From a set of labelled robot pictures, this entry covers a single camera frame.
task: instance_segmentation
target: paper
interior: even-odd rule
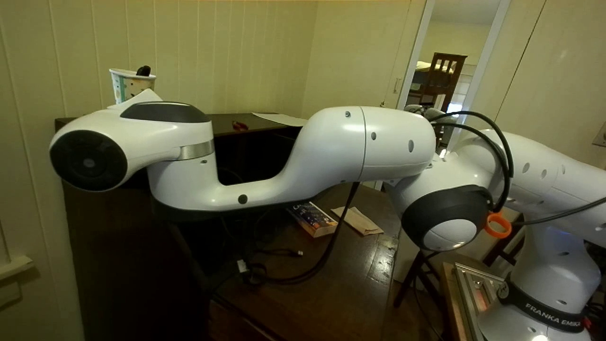
[[[337,217],[343,215],[343,207],[334,209],[334,213]],[[372,221],[368,219],[364,213],[360,213],[356,207],[351,207],[347,211],[345,223],[356,230],[360,236],[381,236],[383,230]]]
[[[279,126],[288,126],[288,128],[303,128],[307,120],[301,118],[294,118],[294,116],[286,116],[286,115],[262,115],[262,113],[254,113],[254,116],[267,120],[267,122],[275,122]]]

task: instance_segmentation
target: black cable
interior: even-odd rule
[[[332,236],[332,240],[330,240],[328,247],[324,249],[320,260],[319,260],[311,270],[307,270],[307,272],[303,272],[303,274],[300,274],[300,276],[294,276],[294,277],[269,277],[269,276],[267,276],[267,270],[262,266],[262,268],[258,268],[258,270],[252,268],[252,270],[250,270],[250,277],[256,277],[256,279],[260,279],[260,281],[273,283],[273,285],[301,285],[301,283],[313,279],[315,276],[319,276],[319,274],[324,270],[326,262],[330,260],[330,257],[332,257],[332,253],[334,253],[334,249],[336,249],[337,236],[339,236],[341,226],[343,226],[343,223],[345,223],[347,211],[351,209],[351,205],[353,205],[353,202],[355,202],[355,196],[356,196],[356,192],[358,192],[358,187],[360,187],[360,183],[355,183],[355,185],[353,185],[353,188],[351,188],[351,192],[349,192],[349,198],[347,198],[347,202],[345,202],[343,213],[341,213],[341,217],[339,217],[336,234]]]
[[[480,118],[481,122],[489,124],[493,128],[493,132],[498,135],[502,147],[504,147],[504,152],[506,152],[506,158],[508,158],[508,177],[514,177],[514,158],[512,158],[512,149],[510,149],[510,143],[506,139],[506,135],[500,132],[500,128],[485,115],[481,113],[470,113],[470,111],[461,111],[461,113],[449,113],[449,115],[442,115],[442,116],[436,116],[428,122],[440,122],[444,118],[453,118],[453,116],[472,116],[472,118]]]
[[[567,219],[567,217],[572,217],[572,215],[580,215],[580,213],[586,213],[589,209],[595,209],[595,207],[601,207],[606,204],[606,198],[601,198],[597,202],[591,202],[587,205],[582,205],[582,207],[574,207],[570,211],[565,211],[565,213],[559,213],[559,215],[553,215],[553,217],[546,217],[546,219],[538,219],[538,221],[529,221],[529,223],[519,223],[515,224],[517,228],[521,226],[536,226],[536,224],[546,224],[546,223],[553,223],[553,221],[561,221],[561,219]]]
[[[476,137],[480,137],[495,154],[497,162],[498,162],[498,168],[500,171],[504,173],[504,188],[502,188],[502,194],[498,198],[498,202],[493,205],[493,213],[500,213],[508,202],[508,196],[510,196],[510,187],[512,187],[512,179],[508,177],[508,164],[506,164],[506,158],[502,156],[500,149],[481,132],[470,128],[470,126],[461,126],[461,124],[434,124],[436,128],[440,126],[445,126],[445,128],[459,128],[459,130],[464,130],[464,132],[472,132]]]

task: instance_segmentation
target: wooden chair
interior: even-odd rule
[[[464,63],[466,56],[434,54],[432,67],[419,71],[425,77],[419,92],[411,92],[409,99],[415,99],[425,109],[434,109],[442,96],[440,111],[447,113]]]

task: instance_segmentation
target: wall outlet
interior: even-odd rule
[[[604,122],[603,130],[599,132],[599,135],[595,137],[593,145],[606,149],[606,122]]]

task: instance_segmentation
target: table surface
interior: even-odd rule
[[[324,211],[343,207],[349,187],[315,200]],[[360,187],[353,204],[385,230],[362,238],[343,226],[326,268],[303,285],[247,287],[228,281],[218,296],[254,325],[281,340],[381,340],[400,221],[385,194]],[[309,238],[296,221],[283,221],[275,247],[301,249],[303,259],[267,259],[273,277],[309,270],[324,253],[328,238]]]

